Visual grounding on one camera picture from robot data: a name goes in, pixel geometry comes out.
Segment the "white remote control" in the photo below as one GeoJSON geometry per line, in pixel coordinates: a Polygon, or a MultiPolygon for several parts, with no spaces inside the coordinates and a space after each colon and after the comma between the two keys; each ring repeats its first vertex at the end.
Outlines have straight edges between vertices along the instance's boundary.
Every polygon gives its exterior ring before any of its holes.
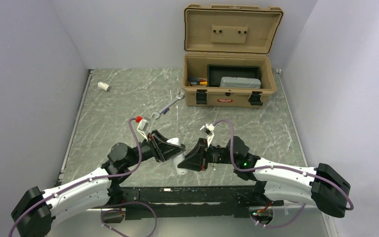
{"type": "MultiPolygon", "coordinates": [[[[167,140],[167,143],[170,143],[173,145],[178,145],[178,146],[181,145],[179,138],[171,138],[171,139],[167,140]]],[[[175,155],[174,157],[172,157],[172,162],[174,164],[177,175],[179,175],[179,176],[185,175],[188,172],[186,169],[178,168],[178,164],[181,163],[184,159],[185,159],[184,152],[180,152],[177,155],[175,155]]]]}

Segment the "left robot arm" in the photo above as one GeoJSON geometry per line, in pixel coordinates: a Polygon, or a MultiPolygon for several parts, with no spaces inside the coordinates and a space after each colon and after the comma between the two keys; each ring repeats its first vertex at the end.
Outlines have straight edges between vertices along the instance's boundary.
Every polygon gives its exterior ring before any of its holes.
{"type": "Polygon", "coordinates": [[[165,162],[182,156],[185,149],[178,138],[167,139],[157,130],[134,148],[116,143],[108,160],[89,174],[55,188],[28,189],[11,213],[14,225],[8,235],[18,231],[22,237],[44,237],[56,224],[88,209],[116,207],[123,199],[120,184],[142,162],[151,158],[165,162]]]}

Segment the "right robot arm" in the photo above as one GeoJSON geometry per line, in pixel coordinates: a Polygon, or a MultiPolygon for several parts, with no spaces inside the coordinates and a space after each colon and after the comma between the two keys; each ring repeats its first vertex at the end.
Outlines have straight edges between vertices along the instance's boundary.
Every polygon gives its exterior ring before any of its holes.
{"type": "Polygon", "coordinates": [[[237,136],[225,147],[213,146],[200,138],[177,167],[200,172],[210,163],[233,165],[239,178],[256,182],[252,198],[258,205],[280,200],[299,202],[337,218],[343,218],[347,211],[354,209],[349,198],[350,184],[330,165],[286,165],[253,155],[249,150],[237,136]]]}

